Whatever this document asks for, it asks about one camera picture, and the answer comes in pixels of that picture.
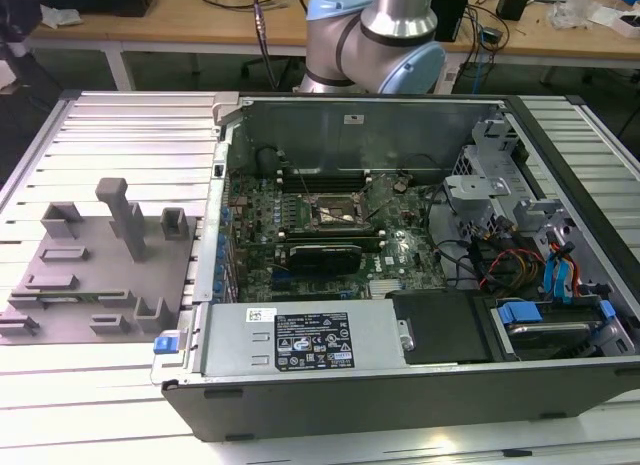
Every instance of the blue tab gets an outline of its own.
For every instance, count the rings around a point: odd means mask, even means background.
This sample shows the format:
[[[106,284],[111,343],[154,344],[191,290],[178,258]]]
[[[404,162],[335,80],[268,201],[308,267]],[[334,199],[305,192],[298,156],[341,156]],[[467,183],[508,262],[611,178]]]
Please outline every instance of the blue tab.
[[[322,20],[356,13],[373,0],[309,0],[307,20]]]
[[[556,275],[556,284],[553,289],[553,296],[561,298],[564,303],[570,303],[571,298],[564,293],[564,282],[569,274],[569,264],[562,260],[558,266],[558,274]]]
[[[507,302],[498,308],[502,323],[541,322],[542,315],[535,302]]]
[[[153,353],[156,355],[178,353],[178,337],[156,337],[153,341]]]
[[[545,293],[551,292],[553,288],[553,269],[556,268],[556,264],[553,260],[547,260],[547,265],[544,267],[544,291]]]
[[[613,305],[611,305],[611,302],[609,300],[600,301],[600,309],[602,310],[602,314],[604,315],[605,320],[609,321],[612,318],[615,318],[616,311],[614,310]]]

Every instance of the gray plastic block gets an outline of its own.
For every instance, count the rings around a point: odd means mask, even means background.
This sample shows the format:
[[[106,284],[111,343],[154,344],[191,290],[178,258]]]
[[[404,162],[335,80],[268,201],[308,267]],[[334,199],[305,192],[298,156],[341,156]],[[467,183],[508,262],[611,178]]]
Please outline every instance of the gray plastic block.
[[[73,290],[77,285],[75,275],[31,275],[24,284],[29,290]]]
[[[59,238],[75,238],[69,223],[82,221],[78,209],[71,202],[54,202],[47,207],[40,223],[54,240]]]
[[[40,299],[37,296],[30,296],[30,297],[9,296],[9,299],[7,301],[9,302],[9,305],[11,305],[16,310],[31,309],[31,308],[44,309],[46,307],[46,304],[40,301]]]
[[[89,327],[96,335],[126,335],[129,324],[120,313],[103,313],[91,316]]]
[[[140,204],[138,202],[129,202],[129,210],[131,210],[131,216],[133,217],[133,224],[136,227],[140,227],[141,230],[144,230],[144,215],[142,215],[142,210],[140,209]],[[113,230],[113,235],[116,238],[122,238],[120,235],[120,228],[115,221],[109,222],[111,225],[111,229]]]
[[[164,297],[170,316],[164,329],[175,328],[195,235],[195,218],[187,218],[189,238],[178,241],[165,240],[159,216],[144,218],[147,259],[140,263],[133,262],[126,246],[114,237],[110,220],[111,217],[84,217],[80,222],[70,222],[77,239],[54,241],[48,235],[43,238],[21,284],[9,297],[12,305],[7,312],[28,308],[25,312],[40,325],[38,333],[2,336],[0,345],[151,342],[157,332],[145,332],[134,317],[138,298],[143,298],[155,314],[155,305]],[[63,247],[85,247],[86,260],[43,262],[40,259],[44,250]],[[73,290],[29,290],[25,284],[31,275],[73,275],[78,284]],[[129,332],[94,333],[89,326],[91,316],[113,312],[124,317]]]
[[[160,333],[168,328],[171,314],[164,298],[160,297],[155,310],[151,310],[144,299],[139,298],[133,318],[145,333]]]
[[[189,237],[189,225],[182,208],[165,208],[160,224],[165,240],[186,240]]]
[[[140,227],[141,220],[134,218],[140,212],[138,208],[132,213],[125,196],[128,185],[124,178],[103,178],[96,187],[96,197],[104,202],[111,210],[113,221],[116,223],[118,235],[122,237],[134,262],[144,260],[145,242],[144,228]]]
[[[98,301],[105,308],[133,308],[138,303],[138,298],[131,290],[124,290],[120,295],[98,295]]]
[[[77,262],[86,260],[86,247],[55,247],[47,248],[40,254],[43,262]]]
[[[38,324],[25,315],[3,315],[0,317],[0,336],[2,337],[33,337]]]

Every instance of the wooden tabletop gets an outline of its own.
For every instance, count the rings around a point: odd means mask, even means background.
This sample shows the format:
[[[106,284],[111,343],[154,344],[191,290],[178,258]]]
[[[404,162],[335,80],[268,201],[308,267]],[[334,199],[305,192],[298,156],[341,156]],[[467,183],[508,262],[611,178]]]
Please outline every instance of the wooden tabletop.
[[[251,0],[219,0],[228,4],[250,3]],[[615,0],[597,0],[613,6]],[[265,12],[269,43],[304,46],[306,23],[296,0],[280,0],[282,8]],[[484,7],[495,11],[497,0]],[[551,55],[609,59],[640,59],[640,41],[622,37],[613,30],[594,24],[589,30],[554,30],[546,15],[550,5],[534,3],[527,7],[519,22],[507,22],[511,38],[502,53],[515,55]],[[40,26],[37,38],[65,38],[119,41],[186,42],[219,44],[255,44],[252,13],[222,10],[202,0],[155,0],[142,18],[106,15],[83,15],[84,24],[52,30]],[[489,15],[481,12],[485,26],[496,26]],[[458,40],[445,43],[449,52],[468,51],[471,27],[464,20]]]

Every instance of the table leg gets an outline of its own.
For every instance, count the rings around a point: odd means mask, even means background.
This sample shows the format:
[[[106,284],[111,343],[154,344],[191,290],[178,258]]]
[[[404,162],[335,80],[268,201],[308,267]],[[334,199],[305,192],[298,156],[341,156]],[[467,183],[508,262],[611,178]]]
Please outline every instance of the table leg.
[[[550,85],[557,68],[558,67],[546,67],[540,76],[540,83],[542,85]]]
[[[458,72],[460,66],[466,59],[465,53],[448,53],[445,58],[444,66],[440,71],[440,77],[436,82],[436,88],[434,94],[436,95],[451,95],[453,86],[456,84],[458,78]]]
[[[189,54],[189,63],[191,63],[191,75],[199,75],[202,72],[202,64],[200,63],[200,55],[197,53]]]
[[[109,47],[103,50],[109,62],[111,75],[116,84],[116,88],[120,92],[128,92],[136,89],[133,75],[129,69],[129,65],[122,56],[122,50],[117,47]]]

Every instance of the motherboard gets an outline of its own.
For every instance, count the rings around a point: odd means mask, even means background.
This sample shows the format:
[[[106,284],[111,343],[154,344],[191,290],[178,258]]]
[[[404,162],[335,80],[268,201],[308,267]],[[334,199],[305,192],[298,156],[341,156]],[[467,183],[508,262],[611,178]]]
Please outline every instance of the motherboard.
[[[370,176],[357,191],[319,193],[308,182],[289,191],[282,180],[231,175],[240,302],[384,298],[446,286],[424,226],[433,187],[410,186],[396,173]]]

